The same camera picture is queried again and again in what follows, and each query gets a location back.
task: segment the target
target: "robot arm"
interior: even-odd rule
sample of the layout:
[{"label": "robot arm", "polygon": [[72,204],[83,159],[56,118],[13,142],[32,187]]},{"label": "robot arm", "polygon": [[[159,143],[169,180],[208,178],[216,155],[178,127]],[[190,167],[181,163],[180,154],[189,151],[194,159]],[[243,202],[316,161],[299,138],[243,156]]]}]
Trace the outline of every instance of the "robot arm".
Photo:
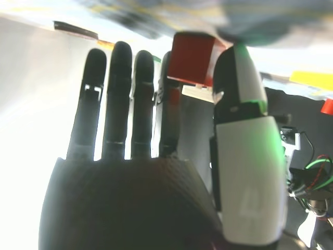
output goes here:
[{"label": "robot arm", "polygon": [[277,124],[267,116],[266,94],[245,46],[236,44],[218,58],[213,95],[213,189],[223,234],[233,244],[273,244],[284,227],[286,167]]}]

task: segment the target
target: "green wire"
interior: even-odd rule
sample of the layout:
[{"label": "green wire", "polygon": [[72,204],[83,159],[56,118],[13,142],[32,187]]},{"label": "green wire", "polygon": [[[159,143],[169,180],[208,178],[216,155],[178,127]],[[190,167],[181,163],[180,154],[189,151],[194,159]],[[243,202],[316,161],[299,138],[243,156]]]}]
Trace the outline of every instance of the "green wire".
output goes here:
[{"label": "green wire", "polygon": [[313,162],[311,162],[309,165],[307,165],[305,167],[305,169],[309,169],[311,168],[313,165],[317,164],[317,163],[323,163],[324,161],[330,162],[329,159],[319,159],[319,160],[315,160]]},{"label": "green wire", "polygon": [[[319,160],[315,160],[314,162],[310,163],[310,164],[307,165],[305,168],[306,168],[306,169],[309,169],[309,168],[311,168],[312,166],[314,166],[315,164],[317,164],[317,163],[323,163],[323,162],[325,162],[325,161],[330,162],[329,159],[319,159]],[[314,188],[314,190],[321,189],[322,187],[324,187],[324,186],[330,184],[332,181],[333,181],[333,176],[332,176],[331,178],[329,178],[327,181],[325,181],[323,184],[320,184],[319,186],[316,186],[316,187]]]}]

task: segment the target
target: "orange object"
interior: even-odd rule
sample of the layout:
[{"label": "orange object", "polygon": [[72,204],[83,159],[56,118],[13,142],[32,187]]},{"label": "orange object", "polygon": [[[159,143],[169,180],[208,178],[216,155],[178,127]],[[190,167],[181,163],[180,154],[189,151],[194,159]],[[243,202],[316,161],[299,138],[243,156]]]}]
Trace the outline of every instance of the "orange object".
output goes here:
[{"label": "orange object", "polygon": [[208,34],[177,33],[173,39],[168,78],[211,87],[216,61],[224,50],[225,45]]},{"label": "orange object", "polygon": [[333,116],[333,100],[327,99],[321,109],[322,113]]}]

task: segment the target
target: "bright light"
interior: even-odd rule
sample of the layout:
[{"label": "bright light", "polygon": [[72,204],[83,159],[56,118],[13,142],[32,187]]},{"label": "bright light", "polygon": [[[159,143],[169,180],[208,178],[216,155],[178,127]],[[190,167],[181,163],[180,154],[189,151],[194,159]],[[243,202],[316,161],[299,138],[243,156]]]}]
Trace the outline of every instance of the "bright light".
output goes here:
[{"label": "bright light", "polygon": [[317,217],[313,212],[309,212],[308,217],[297,230],[298,237],[307,247],[311,247],[311,239],[316,225],[316,218]]}]

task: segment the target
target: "white wall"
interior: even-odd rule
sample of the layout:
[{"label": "white wall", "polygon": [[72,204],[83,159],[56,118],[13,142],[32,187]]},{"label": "white wall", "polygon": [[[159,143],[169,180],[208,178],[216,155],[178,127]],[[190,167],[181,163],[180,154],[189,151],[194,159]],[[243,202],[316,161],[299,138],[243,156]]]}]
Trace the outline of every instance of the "white wall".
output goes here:
[{"label": "white wall", "polygon": [[45,191],[57,157],[66,155],[93,47],[0,18],[0,249],[37,250]]}]

